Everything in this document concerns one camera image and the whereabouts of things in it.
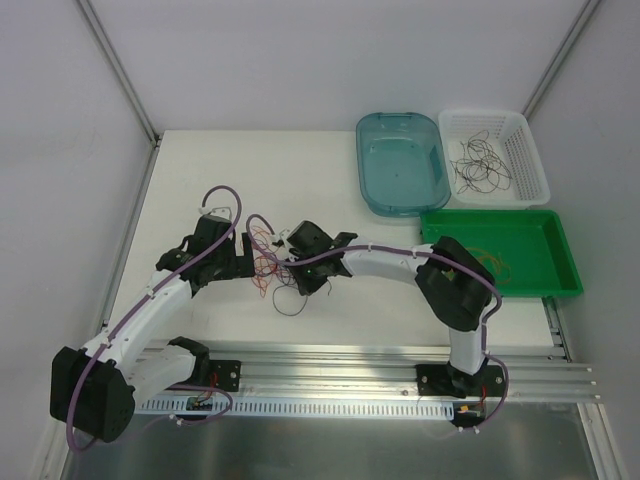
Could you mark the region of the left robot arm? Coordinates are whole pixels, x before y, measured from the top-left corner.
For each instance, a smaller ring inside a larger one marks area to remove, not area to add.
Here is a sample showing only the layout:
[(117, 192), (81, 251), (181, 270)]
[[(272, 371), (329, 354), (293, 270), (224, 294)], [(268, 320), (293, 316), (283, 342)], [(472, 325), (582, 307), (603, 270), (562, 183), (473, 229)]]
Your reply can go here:
[(213, 388), (220, 380), (204, 344), (178, 336), (143, 360), (159, 328), (216, 281), (255, 274), (251, 240), (231, 220), (205, 214), (192, 234), (165, 252), (145, 289), (124, 317), (81, 348), (62, 348), (52, 361), (49, 412), (95, 440), (110, 443), (134, 411), (177, 384)]

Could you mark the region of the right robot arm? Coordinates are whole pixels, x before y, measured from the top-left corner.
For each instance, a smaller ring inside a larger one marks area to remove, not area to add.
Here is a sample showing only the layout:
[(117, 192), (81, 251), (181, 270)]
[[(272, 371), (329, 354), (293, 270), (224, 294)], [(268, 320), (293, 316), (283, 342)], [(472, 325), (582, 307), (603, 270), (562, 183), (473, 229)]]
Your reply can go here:
[(457, 398), (479, 393), (488, 363), (487, 308), (501, 299), (493, 275), (457, 240), (442, 236), (432, 245), (393, 247), (350, 232), (332, 238), (304, 221), (285, 244), (293, 261), (288, 270), (303, 296), (314, 294), (335, 276), (376, 277), (416, 286), (449, 330), (449, 360), (427, 377), (428, 387)]

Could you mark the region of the teal transparent plastic tub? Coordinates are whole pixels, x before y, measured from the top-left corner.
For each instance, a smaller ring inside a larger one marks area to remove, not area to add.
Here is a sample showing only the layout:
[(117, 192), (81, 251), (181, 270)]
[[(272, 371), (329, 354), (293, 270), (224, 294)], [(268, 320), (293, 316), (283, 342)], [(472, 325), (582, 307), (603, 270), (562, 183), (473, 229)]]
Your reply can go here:
[(361, 195), (376, 215), (417, 217), (451, 197), (437, 124), (415, 113), (372, 113), (356, 125)]

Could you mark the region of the white perforated plastic basket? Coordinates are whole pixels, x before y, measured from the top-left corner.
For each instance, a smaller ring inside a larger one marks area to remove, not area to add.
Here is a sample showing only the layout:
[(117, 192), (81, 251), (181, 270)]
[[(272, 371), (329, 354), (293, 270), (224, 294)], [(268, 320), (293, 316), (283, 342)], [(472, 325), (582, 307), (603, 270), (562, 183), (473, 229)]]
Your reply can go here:
[(467, 208), (527, 209), (550, 189), (526, 118), (512, 111), (450, 109), (438, 127), (452, 198)]

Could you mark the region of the green plastic tray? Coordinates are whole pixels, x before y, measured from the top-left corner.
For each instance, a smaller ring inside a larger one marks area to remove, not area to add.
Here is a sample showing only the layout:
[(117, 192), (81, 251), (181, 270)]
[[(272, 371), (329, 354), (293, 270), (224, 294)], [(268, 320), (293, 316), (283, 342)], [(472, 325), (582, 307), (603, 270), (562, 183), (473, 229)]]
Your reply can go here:
[(460, 242), (505, 297), (569, 298), (583, 285), (559, 216), (551, 210), (443, 209), (421, 216), (426, 243)]

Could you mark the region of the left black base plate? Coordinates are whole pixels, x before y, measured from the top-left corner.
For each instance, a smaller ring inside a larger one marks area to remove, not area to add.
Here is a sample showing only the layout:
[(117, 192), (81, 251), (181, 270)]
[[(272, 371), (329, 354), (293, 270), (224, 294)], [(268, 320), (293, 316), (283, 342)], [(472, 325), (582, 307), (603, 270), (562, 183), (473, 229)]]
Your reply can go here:
[(207, 380), (209, 386), (229, 393), (240, 389), (242, 362), (239, 360), (210, 360)]

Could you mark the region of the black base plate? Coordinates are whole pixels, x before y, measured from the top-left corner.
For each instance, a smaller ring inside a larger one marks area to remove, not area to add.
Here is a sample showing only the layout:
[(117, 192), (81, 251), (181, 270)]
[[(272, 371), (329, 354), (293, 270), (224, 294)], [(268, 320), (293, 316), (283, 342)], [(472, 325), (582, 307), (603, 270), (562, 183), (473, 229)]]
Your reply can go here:
[(210, 360), (207, 380), (209, 386), (229, 393), (240, 389), (242, 362), (239, 360)]
[(470, 375), (449, 364), (427, 363), (415, 366), (416, 383), (420, 396), (450, 396), (454, 398), (501, 397), (507, 382), (504, 371), (497, 365), (483, 365)]

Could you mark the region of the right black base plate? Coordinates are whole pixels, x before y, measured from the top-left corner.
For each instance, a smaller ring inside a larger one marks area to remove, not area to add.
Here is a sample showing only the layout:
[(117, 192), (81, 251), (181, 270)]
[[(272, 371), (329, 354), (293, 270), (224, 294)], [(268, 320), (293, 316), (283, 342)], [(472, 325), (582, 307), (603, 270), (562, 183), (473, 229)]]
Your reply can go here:
[(454, 398), (501, 397), (507, 382), (504, 371), (497, 365), (483, 365), (470, 375), (449, 364), (427, 363), (415, 366), (416, 383), (420, 396), (450, 396)]

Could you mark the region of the left aluminium frame post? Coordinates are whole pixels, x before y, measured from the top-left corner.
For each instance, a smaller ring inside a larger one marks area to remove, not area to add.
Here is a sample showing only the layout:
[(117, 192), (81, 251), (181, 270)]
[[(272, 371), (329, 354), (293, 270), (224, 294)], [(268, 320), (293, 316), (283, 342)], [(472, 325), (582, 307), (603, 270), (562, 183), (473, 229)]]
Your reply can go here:
[(145, 137), (155, 148), (161, 141), (161, 135), (147, 113), (95, 6), (89, 0), (75, 0), (74, 5), (87, 25)]

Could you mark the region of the aluminium frame post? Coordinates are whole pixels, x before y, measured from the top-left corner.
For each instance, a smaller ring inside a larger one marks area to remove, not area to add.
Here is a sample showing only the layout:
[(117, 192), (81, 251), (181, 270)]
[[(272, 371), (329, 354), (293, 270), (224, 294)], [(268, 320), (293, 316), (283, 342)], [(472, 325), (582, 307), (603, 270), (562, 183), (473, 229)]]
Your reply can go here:
[(527, 120), (530, 120), (542, 105), (551, 91), (554, 82), (559, 77), (565, 63), (568, 61), (581, 37), (603, 4), (603, 0), (587, 0), (582, 2), (576, 16), (570, 23), (566, 33), (524, 104), (521, 114)]
[(74, 5), (87, 25), (145, 137), (155, 148), (161, 141), (161, 135), (147, 113), (95, 6), (89, 0), (75, 0)]

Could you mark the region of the aluminium mounting rail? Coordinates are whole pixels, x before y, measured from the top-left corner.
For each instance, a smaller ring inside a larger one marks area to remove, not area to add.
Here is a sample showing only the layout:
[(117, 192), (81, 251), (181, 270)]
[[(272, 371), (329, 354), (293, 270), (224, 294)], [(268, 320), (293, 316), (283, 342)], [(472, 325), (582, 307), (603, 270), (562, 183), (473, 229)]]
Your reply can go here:
[[(486, 388), (520, 403), (599, 404), (591, 366), (568, 359), (558, 324), (537, 299), (509, 299), (489, 321), (492, 339), (514, 338), (492, 350)], [(391, 399), (427, 396), (426, 368), (445, 363), (446, 346), (306, 345), (213, 341), (217, 360), (241, 363), (245, 396)]]

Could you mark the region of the right aluminium frame post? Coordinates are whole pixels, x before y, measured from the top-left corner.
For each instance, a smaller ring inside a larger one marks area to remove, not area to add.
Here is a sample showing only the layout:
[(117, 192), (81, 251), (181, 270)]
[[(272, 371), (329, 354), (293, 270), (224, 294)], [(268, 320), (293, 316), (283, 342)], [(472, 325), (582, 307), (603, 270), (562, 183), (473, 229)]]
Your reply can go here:
[(554, 82), (559, 77), (565, 63), (568, 61), (581, 37), (603, 4), (603, 0), (587, 0), (582, 2), (576, 16), (570, 23), (566, 33), (524, 104), (521, 114), (527, 120), (530, 120), (542, 105), (551, 91)]

